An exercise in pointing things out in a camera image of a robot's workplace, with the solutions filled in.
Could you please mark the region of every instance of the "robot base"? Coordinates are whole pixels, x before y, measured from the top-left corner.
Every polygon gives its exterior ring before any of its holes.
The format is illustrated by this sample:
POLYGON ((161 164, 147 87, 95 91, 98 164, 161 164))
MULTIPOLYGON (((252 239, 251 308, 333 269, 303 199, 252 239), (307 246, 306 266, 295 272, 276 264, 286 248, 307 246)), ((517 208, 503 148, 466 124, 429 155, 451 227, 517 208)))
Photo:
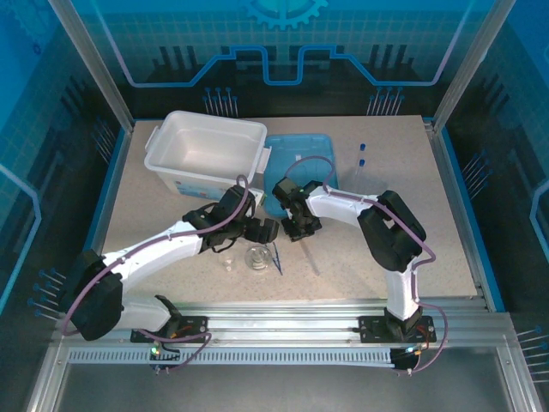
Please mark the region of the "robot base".
POLYGON ((429 343, 437 341, 432 317, 422 316, 401 340, 395 337, 387 325, 387 318, 384 316, 361 316, 359 327, 353 330, 360 334, 361 343, 423 343, 428 337, 429 343))

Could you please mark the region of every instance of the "aluminum frame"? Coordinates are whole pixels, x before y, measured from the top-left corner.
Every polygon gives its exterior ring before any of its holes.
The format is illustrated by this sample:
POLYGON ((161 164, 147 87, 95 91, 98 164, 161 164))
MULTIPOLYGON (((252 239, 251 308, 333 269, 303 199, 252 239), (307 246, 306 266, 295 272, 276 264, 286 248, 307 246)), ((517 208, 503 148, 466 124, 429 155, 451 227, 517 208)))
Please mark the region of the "aluminum frame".
MULTIPOLYGON (((516 412, 541 411, 540 400, 529 377, 526 361, 508 313, 488 312, 481 298, 472 300, 440 299, 426 300, 443 305, 449 317, 449 348, 496 348, 502 367, 502 376, 507 384, 513 409, 516 412)), ((258 353, 288 348, 310 349, 330 353, 336 349, 387 348, 398 345, 361 344, 359 336, 350 328, 357 324, 357 317, 379 315, 385 300, 353 300, 338 303, 258 303, 258 304, 211 304, 187 305, 180 309, 185 313, 209 316, 209 327, 214 335, 210 351, 239 349, 242 352, 258 353)), ((441 318, 434 312, 435 325, 441 330, 441 318)), ((93 343, 80 337, 61 337, 56 331, 38 382, 34 388, 27 411, 53 411, 63 395, 63 381, 68 365, 79 363, 71 356, 73 351, 92 349, 97 354, 106 350, 135 350, 147 344, 130 343, 130 333, 113 332, 93 343)), ((196 344, 180 344, 189 349, 196 344)), ((105 363, 99 357, 97 364, 105 363)))
MULTIPOLYGON (((131 131, 133 118, 74 7, 71 3, 61 0, 49 1, 100 86, 101 92, 117 115, 118 121, 127 131, 131 131)), ((440 140, 443 126, 514 3, 515 0, 501 0, 494 5, 437 109, 433 128, 428 126, 426 131, 431 140, 444 188, 449 196, 450 206, 454 205, 452 212, 480 292, 478 296, 469 299, 425 301, 442 306, 448 313, 448 346, 450 348, 496 348, 513 409, 517 412, 537 412, 542 410, 540 400, 529 376, 510 315, 491 312, 494 310, 494 305, 491 301, 486 273, 483 272, 478 251, 475 253, 474 243, 471 243, 472 230, 468 226, 463 204, 459 201, 461 197, 457 190, 455 175, 449 167, 448 153, 444 151, 444 145, 440 140)), ((119 156, 117 161, 123 158, 125 155, 119 156)), ((387 345, 361 344, 359 336, 350 328, 356 325, 358 316, 379 315, 383 312, 384 306, 385 300, 347 300, 314 304, 187 305, 180 309, 188 314, 209 316, 209 327, 214 334, 212 348, 375 348, 387 345)), ((441 330, 440 315, 430 311, 426 313, 434 317, 435 325, 441 330)), ((129 343, 129 332, 111 333, 104 339, 89 343, 78 337, 61 337, 56 331, 40 369, 27 411, 55 410, 57 400, 63 395, 63 380, 70 364, 71 349, 126 346, 132 348, 136 346, 129 343)), ((182 344, 181 346, 188 348, 195 345, 182 344)))
POLYGON ((131 116, 130 109, 126 106, 124 98, 120 94, 111 73, 106 68, 105 62, 103 62, 74 5, 72 2, 66 0, 48 0, 48 2, 94 78, 95 83, 100 88, 118 122, 124 130, 128 132, 133 131, 135 121, 131 116))
POLYGON ((455 73, 452 83, 449 85, 435 112, 433 117, 435 134, 439 135, 442 132, 465 89, 471 82, 471 79, 473 79, 474 73, 484 60, 492 42, 496 39, 501 26, 505 23, 509 12, 515 5, 515 1, 496 0, 488 12, 473 40, 473 44, 469 47, 460 68, 455 73))

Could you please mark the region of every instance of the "container handle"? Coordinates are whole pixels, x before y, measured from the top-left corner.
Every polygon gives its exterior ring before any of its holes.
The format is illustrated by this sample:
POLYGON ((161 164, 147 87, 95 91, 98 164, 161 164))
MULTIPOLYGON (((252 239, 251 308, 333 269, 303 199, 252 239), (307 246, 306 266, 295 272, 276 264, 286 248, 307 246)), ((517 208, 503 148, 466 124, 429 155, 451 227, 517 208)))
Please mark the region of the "container handle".
POLYGON ((265 169, 267 168, 268 158, 271 155, 271 150, 273 148, 263 148, 261 156, 259 156, 259 161, 257 162, 256 173, 264 174, 265 169))
POLYGON ((158 134, 158 126, 155 126, 153 129, 153 133, 151 133, 151 136, 148 138, 147 143, 145 144, 145 151, 148 152, 149 146, 154 142, 156 139, 156 135, 158 134))

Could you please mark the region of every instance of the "metal bracket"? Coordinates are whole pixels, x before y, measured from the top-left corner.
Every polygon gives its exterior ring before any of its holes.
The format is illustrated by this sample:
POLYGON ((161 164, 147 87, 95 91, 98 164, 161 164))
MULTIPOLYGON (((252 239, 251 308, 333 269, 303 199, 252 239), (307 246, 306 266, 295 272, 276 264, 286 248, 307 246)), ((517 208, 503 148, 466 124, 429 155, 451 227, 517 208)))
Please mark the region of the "metal bracket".
MULTIPOLYGON (((208 331, 208 318, 205 316, 182 316, 179 319, 177 337, 194 336, 208 331)), ((199 337, 192 343, 203 343, 205 337, 199 337)), ((131 331, 130 341, 133 343, 152 343, 154 340, 142 335, 139 330, 131 331)))
POLYGON ((384 316, 361 316, 359 317, 359 327, 353 329, 360 334, 361 343, 435 343, 437 341, 437 332, 431 316, 422 316, 415 329, 404 336, 403 341, 397 342, 389 328, 387 327, 384 316))

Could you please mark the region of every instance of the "gear logo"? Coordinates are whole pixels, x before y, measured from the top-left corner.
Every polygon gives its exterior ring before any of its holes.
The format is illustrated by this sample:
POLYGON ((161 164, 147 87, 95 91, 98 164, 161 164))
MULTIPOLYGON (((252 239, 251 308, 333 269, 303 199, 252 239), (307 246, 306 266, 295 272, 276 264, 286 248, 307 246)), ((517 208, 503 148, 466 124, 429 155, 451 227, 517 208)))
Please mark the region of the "gear logo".
POLYGON ((299 23, 309 24, 311 17, 320 15, 319 9, 328 6, 327 0, 243 0, 249 17, 258 24, 267 23, 269 29, 298 28, 299 23))

